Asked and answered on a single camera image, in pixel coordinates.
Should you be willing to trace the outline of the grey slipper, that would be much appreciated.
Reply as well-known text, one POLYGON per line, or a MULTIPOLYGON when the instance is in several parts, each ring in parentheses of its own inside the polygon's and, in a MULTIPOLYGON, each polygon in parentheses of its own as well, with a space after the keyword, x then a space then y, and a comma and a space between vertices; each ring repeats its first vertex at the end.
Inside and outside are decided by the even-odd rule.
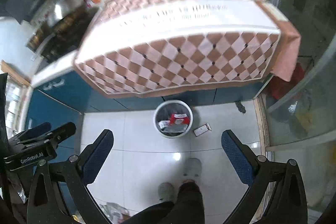
POLYGON ((174 202, 175 189, 169 182, 164 182, 158 186, 158 197, 160 202, 174 202))
POLYGON ((201 178, 202 163, 197 158, 190 158, 185 162, 183 169, 183 181, 193 180, 198 182, 201 178))

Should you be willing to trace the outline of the blue kitchen cabinet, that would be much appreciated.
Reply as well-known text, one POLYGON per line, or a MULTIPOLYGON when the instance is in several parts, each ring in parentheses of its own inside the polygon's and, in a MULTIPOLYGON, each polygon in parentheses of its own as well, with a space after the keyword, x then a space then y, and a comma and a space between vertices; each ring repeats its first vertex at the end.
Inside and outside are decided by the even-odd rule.
POLYGON ((57 161, 79 153, 104 129, 113 132, 116 151, 160 154, 215 150, 221 147, 221 134, 226 129, 231 129, 242 143, 259 150, 253 97, 260 88, 261 84, 252 84, 173 96, 109 99, 70 72, 33 90, 26 126, 44 122, 50 122, 53 128, 67 122, 76 124, 77 133, 59 146, 57 161), (207 123, 211 130, 199 136, 190 131, 176 139, 163 137, 154 127, 154 112, 160 104, 171 100, 180 100, 191 108, 193 128, 207 123))

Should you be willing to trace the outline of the small box on floor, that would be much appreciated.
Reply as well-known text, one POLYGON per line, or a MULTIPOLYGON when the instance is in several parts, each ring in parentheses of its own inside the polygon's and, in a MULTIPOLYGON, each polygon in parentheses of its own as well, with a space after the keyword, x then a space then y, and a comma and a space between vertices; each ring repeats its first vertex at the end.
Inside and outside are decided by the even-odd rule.
POLYGON ((207 132, 209 132, 209 131, 212 131, 212 128, 211 128, 211 126, 210 126, 209 123, 206 123, 206 124, 204 124, 204 125, 202 125, 202 126, 196 128, 196 129, 194 129, 194 130, 193 130, 193 133, 194 133, 194 135, 195 135, 196 137, 198 137, 198 136, 200 136, 200 135, 202 135, 202 134, 204 134, 204 133, 207 133, 207 132))

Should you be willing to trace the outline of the grey right slipper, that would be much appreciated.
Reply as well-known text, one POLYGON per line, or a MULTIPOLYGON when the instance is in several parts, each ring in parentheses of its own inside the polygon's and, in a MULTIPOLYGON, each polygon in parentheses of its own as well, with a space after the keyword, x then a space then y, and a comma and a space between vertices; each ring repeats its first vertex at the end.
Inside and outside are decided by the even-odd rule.
POLYGON ((190 158, 185 162, 183 169, 183 181, 193 180, 198 182, 201 178, 202 163, 197 158, 190 158))

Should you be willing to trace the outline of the red bag on floor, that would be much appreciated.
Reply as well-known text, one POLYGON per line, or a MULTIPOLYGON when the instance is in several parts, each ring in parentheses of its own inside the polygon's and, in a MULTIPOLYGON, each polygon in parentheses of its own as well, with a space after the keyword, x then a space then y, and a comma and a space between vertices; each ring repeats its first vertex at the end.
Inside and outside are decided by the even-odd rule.
POLYGON ((291 80, 286 82, 279 77, 273 77, 269 82, 269 92, 270 95, 276 99, 281 99, 290 90, 292 90, 305 76, 305 71, 303 70, 300 63, 297 63, 293 71, 291 80))

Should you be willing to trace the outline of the red white snack wrapper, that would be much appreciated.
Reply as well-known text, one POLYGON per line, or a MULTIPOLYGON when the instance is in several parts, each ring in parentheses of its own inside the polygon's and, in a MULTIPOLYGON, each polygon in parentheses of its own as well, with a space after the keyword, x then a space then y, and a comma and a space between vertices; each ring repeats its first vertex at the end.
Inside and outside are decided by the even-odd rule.
POLYGON ((175 124, 190 124, 190 118, 187 114, 172 114, 170 117, 169 125, 175 124))

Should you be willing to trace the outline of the white round trash bin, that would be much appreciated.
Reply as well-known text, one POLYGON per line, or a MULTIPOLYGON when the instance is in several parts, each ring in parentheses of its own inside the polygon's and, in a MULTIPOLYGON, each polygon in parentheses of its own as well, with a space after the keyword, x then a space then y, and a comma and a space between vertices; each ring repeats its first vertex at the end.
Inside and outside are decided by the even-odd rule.
POLYGON ((189 105, 180 100, 161 103, 154 112, 154 128, 163 137, 176 139, 186 135, 192 128, 194 115, 189 105))

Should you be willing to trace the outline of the grey left slipper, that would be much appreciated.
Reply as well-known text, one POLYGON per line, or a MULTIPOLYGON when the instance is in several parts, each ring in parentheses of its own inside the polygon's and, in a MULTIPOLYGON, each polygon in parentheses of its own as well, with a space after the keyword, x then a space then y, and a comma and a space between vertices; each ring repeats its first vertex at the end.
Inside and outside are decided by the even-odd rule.
POLYGON ((160 202, 174 202, 175 189, 169 182, 164 182, 158 186, 158 197, 160 202))

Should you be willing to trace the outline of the checkered pink brown tablecloth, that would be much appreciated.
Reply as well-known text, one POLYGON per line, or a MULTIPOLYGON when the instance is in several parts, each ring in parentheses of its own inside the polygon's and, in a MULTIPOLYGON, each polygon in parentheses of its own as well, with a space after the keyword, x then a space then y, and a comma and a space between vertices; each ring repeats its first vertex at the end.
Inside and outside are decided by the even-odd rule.
POLYGON ((159 97, 289 81, 301 36, 255 0, 109 0, 90 23, 73 68, 107 98, 159 97))

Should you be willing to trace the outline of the black trouser leg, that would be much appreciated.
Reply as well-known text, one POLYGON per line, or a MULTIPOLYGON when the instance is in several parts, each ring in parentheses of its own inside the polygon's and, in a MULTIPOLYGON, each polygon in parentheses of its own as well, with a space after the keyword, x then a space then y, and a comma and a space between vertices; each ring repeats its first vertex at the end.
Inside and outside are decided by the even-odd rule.
POLYGON ((124 223, 205 223, 201 190, 193 180, 184 182, 177 200, 161 202, 130 217, 124 223))

